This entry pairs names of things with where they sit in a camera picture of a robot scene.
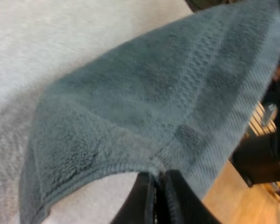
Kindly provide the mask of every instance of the terry cloth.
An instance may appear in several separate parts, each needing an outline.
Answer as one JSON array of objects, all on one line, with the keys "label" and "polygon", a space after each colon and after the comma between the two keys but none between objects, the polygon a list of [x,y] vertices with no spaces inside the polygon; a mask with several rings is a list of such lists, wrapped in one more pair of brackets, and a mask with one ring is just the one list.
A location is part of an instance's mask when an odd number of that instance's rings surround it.
[{"label": "terry cloth", "polygon": [[36,110],[21,222],[105,176],[181,171],[202,197],[280,59],[280,5],[219,6],[115,48],[55,82]]}]

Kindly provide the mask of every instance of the black object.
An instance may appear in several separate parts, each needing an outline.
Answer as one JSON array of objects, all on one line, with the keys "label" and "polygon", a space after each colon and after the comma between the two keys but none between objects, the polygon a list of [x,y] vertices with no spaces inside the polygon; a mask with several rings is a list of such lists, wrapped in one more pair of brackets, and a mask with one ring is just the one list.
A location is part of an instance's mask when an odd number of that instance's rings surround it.
[{"label": "black object", "polygon": [[185,0],[193,12],[222,4],[222,0]]},{"label": "black object", "polygon": [[243,140],[231,162],[250,187],[280,181],[280,126],[275,133]]},{"label": "black object", "polygon": [[178,170],[140,173],[112,224],[218,224]]}]

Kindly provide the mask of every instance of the wooden floor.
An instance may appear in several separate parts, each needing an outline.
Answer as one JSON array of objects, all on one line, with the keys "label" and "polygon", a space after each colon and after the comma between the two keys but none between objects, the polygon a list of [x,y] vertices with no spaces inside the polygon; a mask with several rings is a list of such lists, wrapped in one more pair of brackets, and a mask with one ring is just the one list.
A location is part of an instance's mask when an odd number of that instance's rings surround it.
[{"label": "wooden floor", "polygon": [[261,184],[249,188],[230,162],[203,203],[223,224],[280,224],[280,198],[271,186]]}]

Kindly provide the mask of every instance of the gray towel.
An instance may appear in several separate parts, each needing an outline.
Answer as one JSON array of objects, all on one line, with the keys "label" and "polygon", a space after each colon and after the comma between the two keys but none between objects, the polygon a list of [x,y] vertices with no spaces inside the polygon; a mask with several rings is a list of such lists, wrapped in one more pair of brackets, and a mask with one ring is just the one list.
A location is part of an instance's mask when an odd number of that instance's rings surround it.
[{"label": "gray towel", "polygon": [[275,0],[215,7],[111,50],[50,86],[20,183],[21,222],[107,175],[179,169],[202,197],[280,59]]}]

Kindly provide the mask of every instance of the floor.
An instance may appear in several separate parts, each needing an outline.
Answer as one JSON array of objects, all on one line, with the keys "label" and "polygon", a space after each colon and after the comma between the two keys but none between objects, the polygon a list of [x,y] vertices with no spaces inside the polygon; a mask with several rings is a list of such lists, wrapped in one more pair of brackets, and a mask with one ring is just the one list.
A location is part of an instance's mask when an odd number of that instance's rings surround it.
[{"label": "floor", "polygon": [[[259,123],[263,107],[258,105],[250,121]],[[227,162],[203,199],[206,207],[223,224],[280,224],[280,198],[270,184],[249,188],[230,162]]]}]

